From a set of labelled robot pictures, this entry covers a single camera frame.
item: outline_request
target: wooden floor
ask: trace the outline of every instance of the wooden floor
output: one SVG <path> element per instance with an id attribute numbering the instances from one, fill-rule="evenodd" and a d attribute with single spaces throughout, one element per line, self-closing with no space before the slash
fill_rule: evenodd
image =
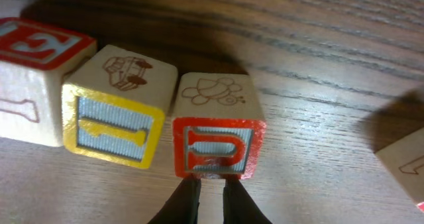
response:
<path id="1" fill-rule="evenodd" d="M 7 16 L 181 74 L 246 70 L 268 131 L 242 183 L 273 223 L 424 223 L 373 155 L 424 127 L 424 0 L 0 0 Z M 0 223 L 148 222 L 181 181 L 169 121 L 148 170 L 0 139 Z M 223 185 L 203 180 L 199 224 L 222 223 Z"/>

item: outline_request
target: printed illustration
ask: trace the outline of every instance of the printed illustration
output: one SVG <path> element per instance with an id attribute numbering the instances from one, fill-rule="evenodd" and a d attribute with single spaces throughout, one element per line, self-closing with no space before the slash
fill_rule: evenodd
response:
<path id="1" fill-rule="evenodd" d="M 182 91 L 182 97 L 191 98 L 194 105 L 203 105 L 212 99 L 222 105 L 234 105 L 246 102 L 243 96 L 233 95 L 233 92 L 241 90 L 241 85 L 236 84 L 232 78 L 219 78 L 216 81 L 200 78 L 196 87 L 187 87 Z"/>
<path id="2" fill-rule="evenodd" d="M 417 158 L 416 160 L 412 160 L 411 162 L 400 166 L 399 170 L 400 172 L 403 172 L 404 174 L 415 174 L 419 175 L 418 169 L 424 168 L 424 156 L 421 156 Z"/>
<path id="3" fill-rule="evenodd" d="M 143 78 L 146 69 L 153 68 L 142 58 L 136 57 L 113 57 L 103 65 L 103 69 L 109 74 L 111 86 L 121 91 L 129 91 L 147 84 Z"/>
<path id="4" fill-rule="evenodd" d="M 22 101 L 11 101 L 0 98 L 0 112 L 20 115 L 33 123 L 40 122 L 36 103 L 28 99 L 24 99 Z"/>

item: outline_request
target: letter block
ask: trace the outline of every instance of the letter block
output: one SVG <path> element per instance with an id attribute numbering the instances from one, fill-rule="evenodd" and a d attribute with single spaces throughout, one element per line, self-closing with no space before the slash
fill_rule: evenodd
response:
<path id="1" fill-rule="evenodd" d="M 188 73 L 174 109 L 179 177 L 252 177 L 266 122 L 248 75 Z"/>
<path id="2" fill-rule="evenodd" d="M 63 86 L 65 147 L 148 168 L 177 76 L 173 65 L 107 45 Z"/>
<path id="3" fill-rule="evenodd" d="M 376 156 L 424 212 L 424 129 L 383 148 Z"/>
<path id="4" fill-rule="evenodd" d="M 84 34 L 0 19 L 0 137 L 62 146 L 62 82 L 96 50 Z"/>

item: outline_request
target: red painted border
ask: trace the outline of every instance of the red painted border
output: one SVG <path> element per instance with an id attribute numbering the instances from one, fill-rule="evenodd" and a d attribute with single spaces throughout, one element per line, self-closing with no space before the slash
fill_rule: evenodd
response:
<path id="1" fill-rule="evenodd" d="M 85 34 L 81 34 L 78 32 L 74 32 L 74 31 L 70 31 L 64 28 L 58 28 L 58 27 L 53 27 L 51 25 L 46 25 L 43 23 L 39 23 L 39 22 L 35 22 L 35 21 L 31 21 L 28 19 L 21 19 L 21 18 L 15 18 L 15 17 L 9 17 L 9 18 L 2 18 L 0 19 L 0 25 L 9 21 L 18 21 L 18 22 L 23 22 L 23 23 L 29 23 L 38 27 L 42 27 L 45 29 L 50 29 L 50 30 L 55 30 L 58 32 L 62 32 L 65 34 L 69 34 L 69 35 L 74 35 L 74 36 L 78 36 L 81 38 L 81 40 L 76 43 L 75 45 L 73 45 L 71 48 L 69 48 L 68 50 L 66 50 L 64 53 L 62 53 L 61 55 L 59 55 L 57 58 L 53 59 L 52 61 L 50 61 L 47 64 L 40 64 L 38 62 L 33 62 L 33 61 L 28 61 L 22 58 L 14 58 L 14 57 L 10 57 L 7 55 L 2 55 L 0 54 L 0 60 L 5 60 L 8 62 L 13 62 L 22 66 L 27 66 L 30 68 L 36 68 L 39 70 L 53 70 L 57 67 L 59 67 L 60 65 L 62 65 L 64 62 L 68 61 L 70 58 L 72 58 L 73 56 L 75 56 L 79 51 L 83 50 L 84 48 L 88 47 L 90 44 L 92 44 L 93 42 L 95 42 L 95 39 L 85 35 Z"/>
<path id="2" fill-rule="evenodd" d="M 422 212 L 424 212 L 424 202 L 417 204 L 418 209 L 420 209 Z"/>
<path id="3" fill-rule="evenodd" d="M 238 175 L 239 179 L 253 177 L 254 170 L 258 164 L 259 152 L 262 147 L 264 133 L 266 130 L 265 121 L 246 119 L 214 119 L 197 117 L 179 117 L 172 122 L 174 137 L 174 164 L 176 176 L 185 178 L 192 173 L 184 170 L 184 127 L 187 126 L 207 126 L 221 128 L 249 128 L 253 129 L 252 143 L 250 144 L 249 155 L 246 162 L 244 174 Z"/>

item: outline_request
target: red-bordered block face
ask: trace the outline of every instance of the red-bordered block face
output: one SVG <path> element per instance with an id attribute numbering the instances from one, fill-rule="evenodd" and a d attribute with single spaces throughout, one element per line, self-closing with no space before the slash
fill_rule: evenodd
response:
<path id="1" fill-rule="evenodd" d="M 57 68 L 93 38 L 20 18 L 0 19 L 0 60 L 39 70 Z"/>
<path id="2" fill-rule="evenodd" d="M 252 177 L 266 124 L 245 119 L 180 117 L 173 122 L 176 175 Z"/>

